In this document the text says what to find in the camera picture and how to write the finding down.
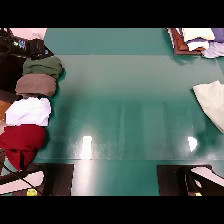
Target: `green folded garment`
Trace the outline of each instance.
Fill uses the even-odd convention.
[[[26,74],[47,74],[55,79],[59,78],[62,72],[61,60],[56,56],[51,56],[41,60],[32,61],[27,58],[23,64],[23,75]]]

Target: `brown folded shirt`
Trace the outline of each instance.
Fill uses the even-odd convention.
[[[176,28],[170,28],[174,38],[177,41],[177,45],[180,51],[189,51],[187,44],[184,43],[182,36],[177,32]],[[198,47],[195,51],[203,51],[205,50],[203,47]]]
[[[46,74],[27,74],[16,85],[16,95],[42,94],[53,96],[56,90],[55,78]]]
[[[189,50],[187,50],[187,51],[181,51],[180,49],[179,49],[179,47],[178,47],[178,44],[177,44],[177,40],[176,40],[176,36],[174,35],[174,31],[173,31],[173,29],[174,28],[171,28],[170,30],[171,30],[171,34],[172,34],[172,37],[173,37],[173,44],[174,44],[174,54],[185,54],[185,55],[187,55],[187,54],[191,54],[191,55],[195,55],[195,54],[201,54],[201,51],[196,51],[196,50],[194,50],[194,51],[189,51]]]

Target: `olive green cloth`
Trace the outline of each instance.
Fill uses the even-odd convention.
[[[31,73],[47,74],[58,79],[61,72],[61,60],[56,56],[33,61],[30,58],[27,58],[23,64],[23,75]]]
[[[53,96],[56,90],[56,79],[45,74],[27,74],[22,76],[16,85],[16,95],[42,94]]]

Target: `beige cloth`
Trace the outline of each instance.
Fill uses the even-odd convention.
[[[56,79],[45,74],[27,74],[17,81],[16,95],[42,94],[53,96],[56,90]]]

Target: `lavender cloth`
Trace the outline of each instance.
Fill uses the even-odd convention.
[[[179,29],[179,31],[180,31],[180,35],[182,36],[182,38],[183,38],[183,40],[184,40],[184,35],[183,35],[183,30],[182,30],[182,28],[178,28],[178,29]],[[198,37],[198,38],[195,38],[195,39],[193,39],[193,40],[188,40],[188,41],[186,41],[185,44],[189,44],[189,43],[192,43],[192,42],[205,42],[205,41],[207,41],[207,40]]]
[[[210,42],[209,48],[201,52],[206,58],[217,58],[224,56],[224,43]]]
[[[215,42],[224,42],[224,28],[211,28],[215,36]]]

